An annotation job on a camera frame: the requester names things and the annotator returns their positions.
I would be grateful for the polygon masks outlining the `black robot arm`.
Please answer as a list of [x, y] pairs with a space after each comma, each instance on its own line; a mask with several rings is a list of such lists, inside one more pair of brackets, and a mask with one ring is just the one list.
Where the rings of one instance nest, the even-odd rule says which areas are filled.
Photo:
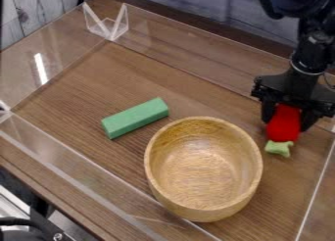
[[284, 104], [300, 110], [300, 130], [335, 117], [335, 85], [325, 77], [335, 67], [335, 0], [258, 0], [266, 16], [298, 20], [297, 46], [289, 68], [253, 79], [250, 95], [261, 103], [261, 120]]

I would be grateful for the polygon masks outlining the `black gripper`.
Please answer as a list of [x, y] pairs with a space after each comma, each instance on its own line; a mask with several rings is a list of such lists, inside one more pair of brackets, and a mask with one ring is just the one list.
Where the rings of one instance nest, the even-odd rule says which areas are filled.
[[335, 91], [317, 82], [317, 75], [293, 70], [253, 79], [250, 96], [261, 103], [261, 120], [268, 123], [276, 105], [282, 103], [301, 110], [301, 132], [317, 122], [318, 117], [335, 116]]

